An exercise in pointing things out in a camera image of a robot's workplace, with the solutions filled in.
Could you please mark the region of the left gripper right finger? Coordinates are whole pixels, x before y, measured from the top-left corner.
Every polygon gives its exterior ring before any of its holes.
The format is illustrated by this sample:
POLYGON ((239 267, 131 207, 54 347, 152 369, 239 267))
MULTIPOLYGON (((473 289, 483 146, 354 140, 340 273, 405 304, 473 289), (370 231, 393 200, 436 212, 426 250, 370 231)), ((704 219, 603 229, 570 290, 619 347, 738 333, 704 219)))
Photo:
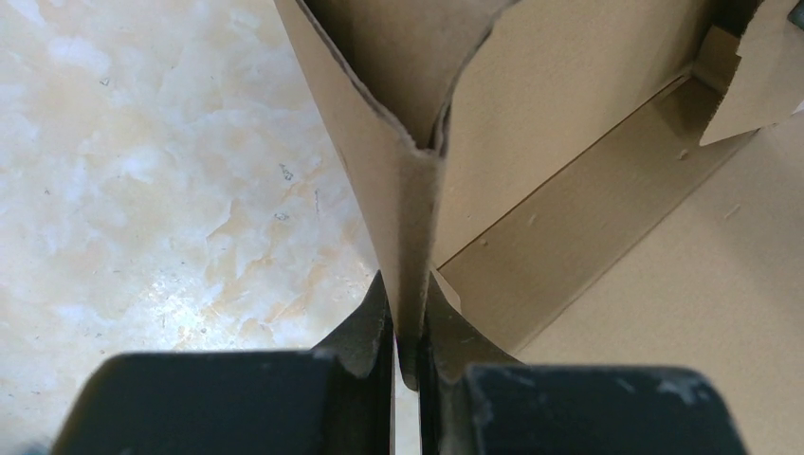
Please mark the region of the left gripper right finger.
POLYGON ((528 365, 429 283, 418 352, 426 454, 743 454, 718 391, 669 366, 528 365))

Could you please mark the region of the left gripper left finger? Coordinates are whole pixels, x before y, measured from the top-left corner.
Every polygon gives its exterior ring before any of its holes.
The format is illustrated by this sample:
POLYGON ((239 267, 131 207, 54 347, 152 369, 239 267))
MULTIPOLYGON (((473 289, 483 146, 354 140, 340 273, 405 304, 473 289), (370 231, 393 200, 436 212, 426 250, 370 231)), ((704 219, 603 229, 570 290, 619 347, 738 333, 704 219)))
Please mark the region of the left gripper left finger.
POLYGON ((127 353, 86 382, 56 454, 391 454, 383 280, 312 348, 127 353))

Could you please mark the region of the brown cardboard box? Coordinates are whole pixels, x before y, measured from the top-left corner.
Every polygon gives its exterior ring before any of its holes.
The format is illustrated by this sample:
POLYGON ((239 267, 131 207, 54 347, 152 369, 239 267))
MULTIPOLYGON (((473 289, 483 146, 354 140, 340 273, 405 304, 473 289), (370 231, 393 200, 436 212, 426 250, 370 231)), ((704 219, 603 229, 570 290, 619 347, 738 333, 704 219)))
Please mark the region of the brown cardboard box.
POLYGON ((280 1, 405 385, 429 283, 528 365, 704 375, 803 450, 799 1, 280 1))

